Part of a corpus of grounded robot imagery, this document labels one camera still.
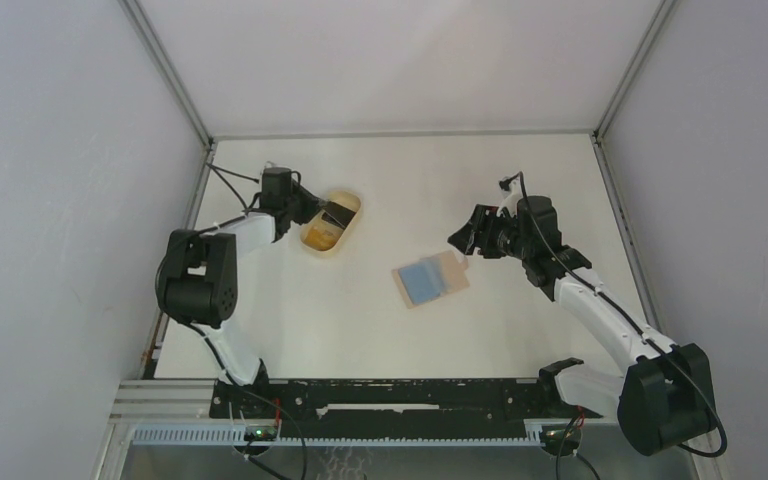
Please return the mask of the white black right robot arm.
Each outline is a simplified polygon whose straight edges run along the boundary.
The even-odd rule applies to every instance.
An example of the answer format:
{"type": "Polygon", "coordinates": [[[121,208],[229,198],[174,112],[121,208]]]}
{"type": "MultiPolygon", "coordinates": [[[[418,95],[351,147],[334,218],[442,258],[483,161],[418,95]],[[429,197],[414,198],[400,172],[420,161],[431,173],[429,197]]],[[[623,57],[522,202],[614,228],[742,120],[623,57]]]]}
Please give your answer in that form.
{"type": "Polygon", "coordinates": [[[676,343],[613,299],[590,260],[563,243],[549,198],[514,198],[514,207],[477,205],[449,244],[466,256],[519,260],[529,282],[572,314],[619,371],[605,373],[573,357],[541,368],[542,410],[562,416],[575,406],[614,419],[644,456],[672,447],[691,452],[689,440],[723,434],[706,353],[676,343]]]}

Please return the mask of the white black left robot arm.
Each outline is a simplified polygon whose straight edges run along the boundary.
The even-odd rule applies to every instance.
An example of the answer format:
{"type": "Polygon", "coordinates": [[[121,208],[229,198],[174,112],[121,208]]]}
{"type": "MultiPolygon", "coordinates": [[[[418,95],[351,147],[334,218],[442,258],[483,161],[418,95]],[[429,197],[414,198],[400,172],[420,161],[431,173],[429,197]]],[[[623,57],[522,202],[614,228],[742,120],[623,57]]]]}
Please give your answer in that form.
{"type": "Polygon", "coordinates": [[[238,216],[201,230],[172,231],[155,276],[160,310],[203,339],[220,378],[238,385],[234,404],[250,417],[270,409],[273,392],[258,381],[266,374],[264,362],[231,319],[239,257],[279,241],[294,224],[346,231],[361,209],[360,199],[349,192],[314,195],[290,168],[267,166],[256,182],[259,192],[242,204],[238,216]]]}

